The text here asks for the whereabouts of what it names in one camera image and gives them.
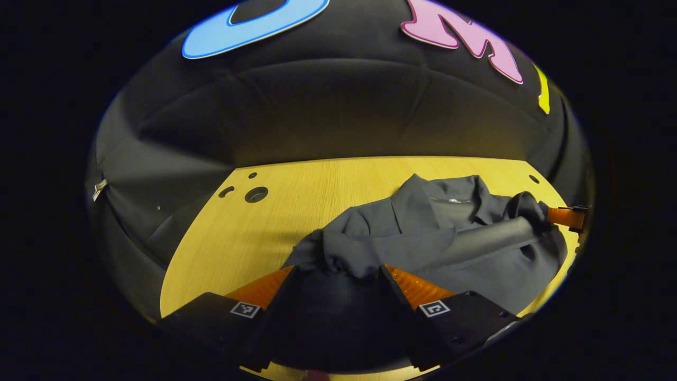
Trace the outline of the black backdrop cloth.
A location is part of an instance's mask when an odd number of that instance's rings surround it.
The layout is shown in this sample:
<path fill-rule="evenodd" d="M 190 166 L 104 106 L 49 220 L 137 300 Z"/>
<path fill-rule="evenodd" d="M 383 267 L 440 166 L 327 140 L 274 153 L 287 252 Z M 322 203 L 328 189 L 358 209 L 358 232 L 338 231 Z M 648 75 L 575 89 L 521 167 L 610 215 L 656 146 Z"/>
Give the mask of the black backdrop cloth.
<path fill-rule="evenodd" d="M 126 82 L 85 186 L 105 268 L 160 315 L 180 239 L 237 167 L 372 156 L 525 161 L 589 204 L 589 149 L 557 82 L 442 0 L 235 0 Z"/>

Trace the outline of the grey button shirt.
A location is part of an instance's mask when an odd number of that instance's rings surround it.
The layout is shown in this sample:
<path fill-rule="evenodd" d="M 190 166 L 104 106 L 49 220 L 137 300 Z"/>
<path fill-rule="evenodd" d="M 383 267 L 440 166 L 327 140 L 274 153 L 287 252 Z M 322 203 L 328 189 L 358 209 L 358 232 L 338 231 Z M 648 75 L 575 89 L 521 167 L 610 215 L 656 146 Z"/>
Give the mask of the grey button shirt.
<path fill-rule="evenodd" d="M 411 176 L 390 197 L 353 206 L 296 244 L 298 292 L 283 311 L 274 361 L 362 373 L 410 365 L 377 271 L 388 264 L 453 293 L 479 292 L 517 314 L 568 255 L 529 192 L 492 195 L 477 176 Z"/>

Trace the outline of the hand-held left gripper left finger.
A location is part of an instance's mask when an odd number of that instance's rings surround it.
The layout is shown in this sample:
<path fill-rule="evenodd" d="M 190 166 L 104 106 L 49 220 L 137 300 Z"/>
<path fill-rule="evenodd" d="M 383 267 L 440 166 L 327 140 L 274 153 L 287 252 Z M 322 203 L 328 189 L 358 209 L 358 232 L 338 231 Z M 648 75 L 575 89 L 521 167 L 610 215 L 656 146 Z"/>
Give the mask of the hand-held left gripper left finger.
<path fill-rule="evenodd" d="M 286 266 L 225 295 L 204 292 L 159 321 L 196 352 L 230 367 L 260 372 L 274 357 L 285 294 L 297 277 Z"/>

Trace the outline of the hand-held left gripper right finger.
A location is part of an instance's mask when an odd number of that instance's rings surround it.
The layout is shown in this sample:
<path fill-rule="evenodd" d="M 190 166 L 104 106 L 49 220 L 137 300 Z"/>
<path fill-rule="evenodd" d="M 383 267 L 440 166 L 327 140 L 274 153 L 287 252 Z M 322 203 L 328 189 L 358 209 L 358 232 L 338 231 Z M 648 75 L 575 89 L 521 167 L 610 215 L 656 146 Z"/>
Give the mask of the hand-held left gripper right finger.
<path fill-rule="evenodd" d="M 475 291 L 452 293 L 389 264 L 380 280 L 394 304 L 399 341 L 416 369 L 457 364 L 522 325 L 522 319 Z"/>

